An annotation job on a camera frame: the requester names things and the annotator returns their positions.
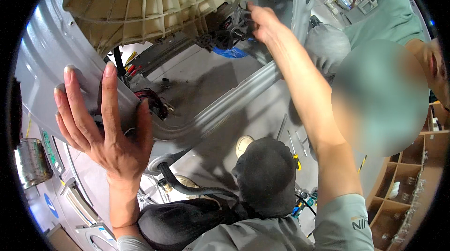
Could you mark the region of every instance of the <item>gray floor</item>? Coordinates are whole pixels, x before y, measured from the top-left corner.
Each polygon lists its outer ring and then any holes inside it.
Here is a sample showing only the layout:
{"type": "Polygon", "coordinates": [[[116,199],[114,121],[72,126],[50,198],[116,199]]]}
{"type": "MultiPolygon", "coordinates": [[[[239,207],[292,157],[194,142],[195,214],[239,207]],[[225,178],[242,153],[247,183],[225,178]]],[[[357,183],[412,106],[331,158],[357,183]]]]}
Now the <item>gray floor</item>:
{"type": "MultiPolygon", "coordinates": [[[[344,27],[345,23],[339,21],[338,17],[335,19],[322,2],[323,0],[315,0],[312,14],[317,15],[325,23],[336,25],[339,28],[344,27]]],[[[176,83],[173,85],[172,90],[166,91],[167,97],[165,98],[176,107],[178,116],[169,119],[168,123],[183,124],[187,119],[191,119],[201,109],[228,89],[235,87],[258,68],[260,68],[259,63],[250,57],[226,59],[213,53],[209,54],[194,46],[156,70],[149,76],[149,79],[158,84],[162,77],[167,77],[176,83]],[[212,75],[211,77],[202,75],[205,73],[212,75]],[[183,90],[188,90],[190,95],[183,96],[183,90]]],[[[292,105],[286,83],[280,80],[253,102],[250,102],[239,113],[230,117],[202,143],[177,161],[172,166],[172,170],[178,175],[187,176],[201,186],[222,186],[235,191],[237,187],[230,172],[237,160],[235,153],[237,139],[242,135],[250,135],[255,139],[267,136],[276,137],[285,113],[289,115],[289,119],[281,136],[281,141],[290,147],[287,135],[287,130],[289,130],[294,134],[294,146],[300,156],[301,150],[299,141],[295,137],[295,131],[299,132],[302,140],[307,136],[292,105]]],[[[26,131],[28,123],[26,116],[24,116],[24,121],[24,130],[26,131]]],[[[40,138],[35,124],[31,125],[30,137],[40,138]]],[[[67,168],[67,171],[63,174],[63,179],[67,180],[71,177],[67,158],[62,148],[62,142],[58,141],[57,143],[61,158],[67,168]]],[[[310,152],[308,143],[305,143],[305,147],[308,157],[300,157],[302,170],[297,172],[296,183],[302,189],[312,191],[317,186],[318,167],[310,152]]],[[[109,192],[105,170],[95,164],[86,154],[74,149],[71,149],[71,156],[74,159],[75,167],[82,183],[93,202],[93,209],[110,226],[109,192]]],[[[356,167],[359,167],[363,158],[364,155],[355,152],[356,167]]],[[[360,172],[365,197],[372,189],[382,161],[382,159],[368,158],[360,172]]],[[[155,201],[159,203],[163,201],[159,193],[154,189],[153,180],[143,177],[141,186],[146,192],[154,191],[152,198],[155,201]]],[[[86,251],[93,250],[86,239],[74,231],[74,227],[83,224],[83,222],[67,201],[59,196],[61,188],[60,181],[54,176],[52,180],[37,186],[40,196],[37,195],[34,188],[27,191],[31,210],[36,215],[37,222],[42,230],[52,228],[57,223],[60,223],[82,249],[86,251]],[[44,201],[44,193],[52,200],[59,218],[54,217],[50,213],[44,201]]],[[[183,195],[179,195],[176,192],[171,192],[172,201],[183,199],[183,197],[183,195]]],[[[314,215],[308,209],[302,212],[299,221],[304,233],[309,234],[313,230],[315,225],[314,215]]]]}

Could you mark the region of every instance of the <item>drain hose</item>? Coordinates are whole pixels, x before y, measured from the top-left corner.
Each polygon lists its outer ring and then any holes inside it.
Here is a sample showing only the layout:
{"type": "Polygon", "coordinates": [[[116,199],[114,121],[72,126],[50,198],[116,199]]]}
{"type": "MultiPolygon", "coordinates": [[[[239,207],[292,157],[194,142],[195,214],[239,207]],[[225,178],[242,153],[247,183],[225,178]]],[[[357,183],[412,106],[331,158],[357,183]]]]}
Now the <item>drain hose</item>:
{"type": "Polygon", "coordinates": [[[188,187],[181,184],[169,169],[167,162],[158,165],[158,171],[162,173],[166,181],[177,191],[187,195],[222,194],[229,198],[234,198],[239,202],[239,197],[233,192],[220,187],[188,187]]]}

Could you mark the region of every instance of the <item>hand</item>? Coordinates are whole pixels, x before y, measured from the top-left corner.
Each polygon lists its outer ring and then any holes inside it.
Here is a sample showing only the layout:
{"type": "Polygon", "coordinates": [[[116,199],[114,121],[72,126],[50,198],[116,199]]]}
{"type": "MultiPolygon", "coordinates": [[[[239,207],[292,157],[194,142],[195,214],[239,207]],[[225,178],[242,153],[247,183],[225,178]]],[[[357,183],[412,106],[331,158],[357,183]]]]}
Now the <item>hand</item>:
{"type": "Polygon", "coordinates": [[[137,110],[137,144],[134,144],[121,130],[116,67],[112,62],[106,65],[102,78],[101,113],[104,134],[88,113],[75,72],[70,67],[64,69],[64,83],[67,94],[57,88],[54,90],[59,111],[56,121],[61,134],[72,147],[87,153],[94,162],[106,169],[109,180],[140,179],[153,146],[148,101],[144,100],[137,110]]]}
{"type": "Polygon", "coordinates": [[[269,40],[276,38],[280,27],[284,25],[278,20],[273,9],[255,6],[252,2],[248,2],[247,6],[255,22],[253,34],[256,39],[267,44],[269,40]]]}

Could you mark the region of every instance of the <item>yellow screwdriver handle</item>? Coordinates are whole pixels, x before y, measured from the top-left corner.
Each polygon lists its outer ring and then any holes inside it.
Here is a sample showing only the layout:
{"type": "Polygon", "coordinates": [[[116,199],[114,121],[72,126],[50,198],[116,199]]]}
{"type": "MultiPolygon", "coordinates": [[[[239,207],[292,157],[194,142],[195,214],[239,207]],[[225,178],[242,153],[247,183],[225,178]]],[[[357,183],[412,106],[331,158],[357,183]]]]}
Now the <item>yellow screwdriver handle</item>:
{"type": "Polygon", "coordinates": [[[301,164],[300,164],[300,161],[298,161],[298,155],[294,154],[293,157],[294,157],[294,162],[296,162],[295,167],[297,168],[298,171],[300,171],[301,170],[301,164]]]}

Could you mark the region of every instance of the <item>metal can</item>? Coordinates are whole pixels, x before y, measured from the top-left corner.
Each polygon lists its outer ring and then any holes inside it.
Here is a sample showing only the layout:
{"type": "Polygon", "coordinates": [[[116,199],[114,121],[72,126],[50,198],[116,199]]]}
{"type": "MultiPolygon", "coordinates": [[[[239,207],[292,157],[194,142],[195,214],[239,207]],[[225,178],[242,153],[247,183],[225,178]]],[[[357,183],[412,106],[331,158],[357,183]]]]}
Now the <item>metal can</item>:
{"type": "Polygon", "coordinates": [[[45,155],[42,142],[37,138],[22,138],[17,147],[16,155],[17,171],[22,183],[22,188],[27,189],[51,179],[53,171],[45,155]]]}

